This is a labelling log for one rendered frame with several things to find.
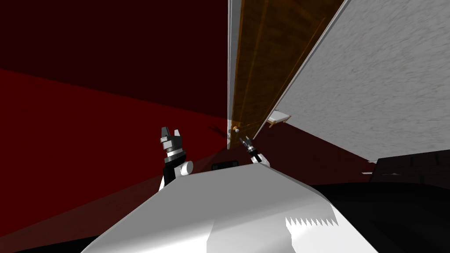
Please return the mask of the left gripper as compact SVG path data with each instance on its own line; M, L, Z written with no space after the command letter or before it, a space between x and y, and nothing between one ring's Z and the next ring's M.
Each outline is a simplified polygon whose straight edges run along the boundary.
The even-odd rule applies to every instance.
M168 127L162 127L160 143L166 153L173 152L182 148L182 137L178 129L174 130L174 135L170 135Z

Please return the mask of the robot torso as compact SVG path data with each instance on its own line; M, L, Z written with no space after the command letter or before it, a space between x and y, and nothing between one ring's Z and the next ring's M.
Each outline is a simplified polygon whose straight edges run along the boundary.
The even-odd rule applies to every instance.
M263 164L182 176L82 253L378 253L321 193Z

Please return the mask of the brown wooden door leaf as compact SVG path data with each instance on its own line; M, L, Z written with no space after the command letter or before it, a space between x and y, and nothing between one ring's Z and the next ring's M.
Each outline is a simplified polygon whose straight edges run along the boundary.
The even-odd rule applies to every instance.
M256 137L348 2L228 0L228 149Z

